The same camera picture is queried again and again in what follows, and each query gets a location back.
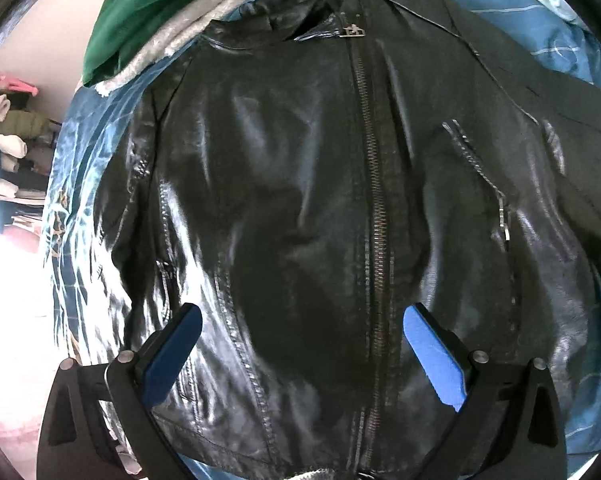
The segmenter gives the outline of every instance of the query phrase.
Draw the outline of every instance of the jacket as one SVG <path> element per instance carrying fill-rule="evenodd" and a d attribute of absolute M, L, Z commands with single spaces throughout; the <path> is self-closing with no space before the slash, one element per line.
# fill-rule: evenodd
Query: jacket
<path fill-rule="evenodd" d="M 403 337 L 417 301 L 469 349 L 545 359 L 568 413 L 601 275 L 601 91 L 451 0 L 242 14 L 148 87 L 103 174 L 98 359 L 198 304 L 154 415 L 258 480 L 417 475 L 455 415 Z"/>

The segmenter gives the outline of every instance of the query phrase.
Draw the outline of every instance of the silver zipper slider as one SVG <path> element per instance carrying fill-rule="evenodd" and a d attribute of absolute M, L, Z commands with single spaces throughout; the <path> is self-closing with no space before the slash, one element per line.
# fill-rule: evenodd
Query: silver zipper slider
<path fill-rule="evenodd" d="M 365 35 L 365 29 L 360 28 L 355 23 L 352 23 L 349 27 L 344 27 L 344 34 L 341 34 L 341 38 L 362 38 Z"/>

